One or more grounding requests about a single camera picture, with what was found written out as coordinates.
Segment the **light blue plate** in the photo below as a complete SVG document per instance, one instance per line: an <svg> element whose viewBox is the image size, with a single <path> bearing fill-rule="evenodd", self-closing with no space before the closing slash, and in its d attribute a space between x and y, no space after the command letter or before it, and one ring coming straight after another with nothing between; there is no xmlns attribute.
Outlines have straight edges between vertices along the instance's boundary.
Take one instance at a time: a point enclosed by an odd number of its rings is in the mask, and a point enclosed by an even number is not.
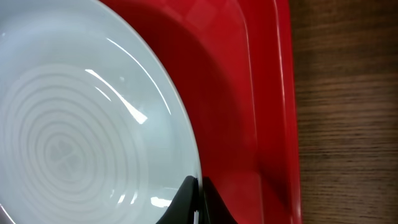
<svg viewBox="0 0 398 224"><path fill-rule="evenodd" d="M1 2L2 223L157 223L189 175L187 112L119 14Z"/></svg>

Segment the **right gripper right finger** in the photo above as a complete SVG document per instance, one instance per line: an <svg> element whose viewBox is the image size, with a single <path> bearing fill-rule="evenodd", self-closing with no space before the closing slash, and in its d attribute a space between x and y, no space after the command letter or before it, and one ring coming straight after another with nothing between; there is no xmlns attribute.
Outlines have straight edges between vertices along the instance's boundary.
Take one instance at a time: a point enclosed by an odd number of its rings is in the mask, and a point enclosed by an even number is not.
<svg viewBox="0 0 398 224"><path fill-rule="evenodd" d="M199 224L237 224L209 177L202 178Z"/></svg>

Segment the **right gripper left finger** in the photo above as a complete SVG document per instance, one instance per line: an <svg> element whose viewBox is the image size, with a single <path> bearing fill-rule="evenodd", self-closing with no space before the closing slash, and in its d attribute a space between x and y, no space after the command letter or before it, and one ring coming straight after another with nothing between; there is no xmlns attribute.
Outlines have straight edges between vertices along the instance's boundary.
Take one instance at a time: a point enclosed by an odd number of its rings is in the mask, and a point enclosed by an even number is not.
<svg viewBox="0 0 398 224"><path fill-rule="evenodd" d="M156 224L194 224L198 198L198 179L186 176L168 209Z"/></svg>

